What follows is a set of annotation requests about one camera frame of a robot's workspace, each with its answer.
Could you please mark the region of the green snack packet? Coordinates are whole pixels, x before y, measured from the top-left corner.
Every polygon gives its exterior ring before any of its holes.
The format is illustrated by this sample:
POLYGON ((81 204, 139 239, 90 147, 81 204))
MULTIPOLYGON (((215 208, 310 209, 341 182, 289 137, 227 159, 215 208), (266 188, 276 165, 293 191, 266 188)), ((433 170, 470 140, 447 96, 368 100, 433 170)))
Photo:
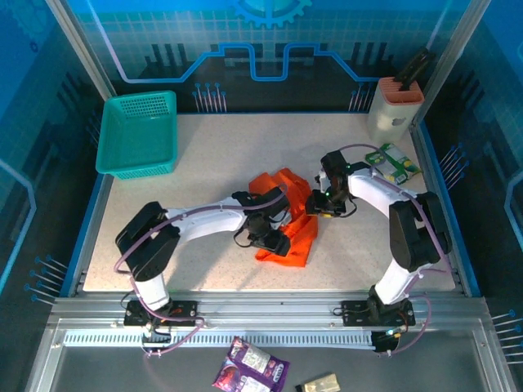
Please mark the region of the green snack packet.
POLYGON ((386 180, 402 185, 422 172, 421 168, 392 143, 380 147, 381 152, 365 155, 365 161, 386 180))

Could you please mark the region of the aluminium frame rail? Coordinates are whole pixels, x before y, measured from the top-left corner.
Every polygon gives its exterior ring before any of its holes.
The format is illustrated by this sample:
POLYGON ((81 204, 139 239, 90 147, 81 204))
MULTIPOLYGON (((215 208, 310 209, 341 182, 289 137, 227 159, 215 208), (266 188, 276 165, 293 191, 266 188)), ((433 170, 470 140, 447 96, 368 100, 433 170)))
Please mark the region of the aluminium frame rail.
MULTIPOLYGON (((123 307, 120 292, 84 293, 59 298, 51 308, 47 324, 53 327, 122 327, 123 307)), ((333 309, 342 301, 364 300, 365 292, 175 292, 182 301, 197 301, 198 312, 209 329, 247 330, 328 330, 342 328, 333 309)), ((428 327, 436 330, 464 330, 488 323, 485 299, 466 297, 458 292, 417 292, 410 298, 418 322, 429 318, 428 327)))

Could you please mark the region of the orange t-shirt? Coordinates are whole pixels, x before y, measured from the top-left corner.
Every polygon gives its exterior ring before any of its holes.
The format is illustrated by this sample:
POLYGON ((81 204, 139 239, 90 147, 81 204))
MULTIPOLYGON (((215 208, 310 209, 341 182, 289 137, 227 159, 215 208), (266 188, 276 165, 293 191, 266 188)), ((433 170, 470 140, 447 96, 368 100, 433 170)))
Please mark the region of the orange t-shirt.
POLYGON ((267 172, 260 174, 250 181, 249 190, 264 194, 282 184, 288 187, 286 196, 290 203, 291 221, 283 227, 284 234, 290 239, 290 249, 286 256, 277 256, 269 251, 259 250, 255 259, 286 267, 304 268, 319 231, 318 217, 306 214, 306 200, 311 196, 308 182, 285 167, 272 175, 267 172))

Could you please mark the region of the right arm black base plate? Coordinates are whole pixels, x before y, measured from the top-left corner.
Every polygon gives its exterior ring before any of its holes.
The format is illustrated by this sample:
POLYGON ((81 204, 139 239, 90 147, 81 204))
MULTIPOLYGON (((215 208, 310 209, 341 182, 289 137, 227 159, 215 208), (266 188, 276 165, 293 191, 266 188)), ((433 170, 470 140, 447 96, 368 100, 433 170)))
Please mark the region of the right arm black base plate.
POLYGON ((399 327, 416 324, 412 303, 408 300, 393 305, 379 301, 342 301, 341 317, 345 327, 399 327))

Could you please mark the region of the cream knife block orange top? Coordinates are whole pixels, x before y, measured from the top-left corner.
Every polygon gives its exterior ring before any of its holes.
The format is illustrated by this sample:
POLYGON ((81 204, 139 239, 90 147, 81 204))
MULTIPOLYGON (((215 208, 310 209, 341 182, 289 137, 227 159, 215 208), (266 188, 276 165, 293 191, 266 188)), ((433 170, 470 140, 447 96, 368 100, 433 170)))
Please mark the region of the cream knife block orange top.
POLYGON ((393 77, 380 78, 367 118, 371 141, 377 145, 399 141, 424 100, 417 82, 403 88, 393 77))

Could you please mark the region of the purple snack packet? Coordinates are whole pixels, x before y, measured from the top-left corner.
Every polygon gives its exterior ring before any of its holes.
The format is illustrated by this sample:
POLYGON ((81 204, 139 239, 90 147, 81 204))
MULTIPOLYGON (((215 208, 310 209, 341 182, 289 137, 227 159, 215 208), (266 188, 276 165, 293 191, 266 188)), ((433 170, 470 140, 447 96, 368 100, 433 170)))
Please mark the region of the purple snack packet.
POLYGON ((282 392, 289 362, 235 336, 212 386, 222 392, 282 392))

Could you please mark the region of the aluminium frame post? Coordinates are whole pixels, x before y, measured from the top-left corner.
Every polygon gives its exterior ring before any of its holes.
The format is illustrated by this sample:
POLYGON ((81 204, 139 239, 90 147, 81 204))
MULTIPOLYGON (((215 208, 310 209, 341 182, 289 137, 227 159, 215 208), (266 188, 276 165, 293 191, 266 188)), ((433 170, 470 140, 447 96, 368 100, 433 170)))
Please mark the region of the aluminium frame post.
POLYGON ((449 43, 436 63, 434 72, 427 81, 423 90, 425 101, 414 117, 410 131, 413 132, 421 124, 428 110, 431 108, 441 88, 445 84, 453 67, 462 56, 471 36, 475 32, 491 0, 470 0, 467 9, 459 20, 449 43))
POLYGON ((67 0, 44 0, 50 8, 62 32, 80 60, 87 75, 98 91, 101 99, 107 101, 115 97, 116 91, 109 76, 105 72, 87 36, 83 32, 77 17, 74 15, 67 0))

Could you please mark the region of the gold brown packet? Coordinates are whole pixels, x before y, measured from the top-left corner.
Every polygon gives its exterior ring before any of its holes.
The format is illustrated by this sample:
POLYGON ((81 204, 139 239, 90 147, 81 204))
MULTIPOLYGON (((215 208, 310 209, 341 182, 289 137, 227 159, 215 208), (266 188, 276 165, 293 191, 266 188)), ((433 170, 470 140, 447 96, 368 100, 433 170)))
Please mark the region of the gold brown packet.
POLYGON ((295 392, 340 392, 341 386, 334 373, 318 376, 295 386, 295 392))

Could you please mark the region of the teal plastic basket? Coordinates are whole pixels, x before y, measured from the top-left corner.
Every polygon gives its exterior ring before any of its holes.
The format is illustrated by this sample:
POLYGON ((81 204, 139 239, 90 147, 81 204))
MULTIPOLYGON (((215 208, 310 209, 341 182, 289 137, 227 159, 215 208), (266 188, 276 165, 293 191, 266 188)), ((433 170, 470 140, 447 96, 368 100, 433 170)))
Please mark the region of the teal plastic basket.
POLYGON ((120 180, 170 174, 177 161, 177 96, 116 96, 103 108, 96 170, 120 180))

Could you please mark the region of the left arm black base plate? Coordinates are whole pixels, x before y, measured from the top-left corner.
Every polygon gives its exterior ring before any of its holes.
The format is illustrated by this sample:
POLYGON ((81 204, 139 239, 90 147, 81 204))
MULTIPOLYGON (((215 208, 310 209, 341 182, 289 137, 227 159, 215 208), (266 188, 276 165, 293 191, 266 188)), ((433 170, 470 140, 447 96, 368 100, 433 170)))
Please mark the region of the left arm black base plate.
POLYGON ((138 300, 131 300, 126 305, 123 325, 125 327, 145 327, 147 324, 153 327, 193 327, 197 316, 197 301, 174 301, 167 304, 157 313, 166 313, 168 317, 176 321, 167 321, 156 318, 147 312, 138 300))

